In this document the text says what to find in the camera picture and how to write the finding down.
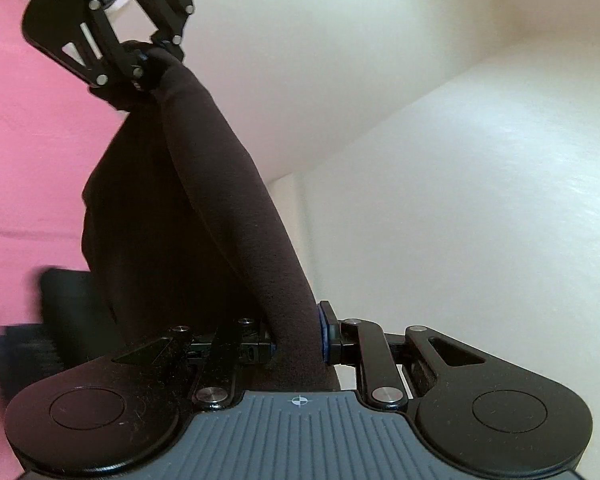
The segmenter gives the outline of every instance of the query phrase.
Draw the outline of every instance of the round metal pivot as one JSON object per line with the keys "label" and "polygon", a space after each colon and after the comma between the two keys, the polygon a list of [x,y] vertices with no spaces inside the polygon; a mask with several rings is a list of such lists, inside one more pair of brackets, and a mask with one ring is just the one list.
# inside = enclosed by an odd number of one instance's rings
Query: round metal pivot
{"label": "round metal pivot", "polygon": [[389,404],[391,402],[398,402],[404,397],[404,394],[398,388],[393,388],[392,386],[382,386],[373,390],[371,396],[378,402],[385,402]]}
{"label": "round metal pivot", "polygon": [[196,399],[200,402],[206,402],[207,404],[215,404],[216,402],[222,402],[229,395],[223,388],[216,386],[210,386],[208,388],[202,388],[196,392]]}

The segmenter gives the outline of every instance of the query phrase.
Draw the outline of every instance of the dark brown cloth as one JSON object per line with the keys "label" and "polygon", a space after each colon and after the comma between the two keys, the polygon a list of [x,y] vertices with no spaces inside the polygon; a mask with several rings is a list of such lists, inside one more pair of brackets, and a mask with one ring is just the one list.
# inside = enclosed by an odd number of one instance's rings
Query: dark brown cloth
{"label": "dark brown cloth", "polygon": [[249,153],[197,78],[161,49],[84,189],[82,251],[127,342],[263,317],[276,354],[252,388],[339,389],[311,288]]}

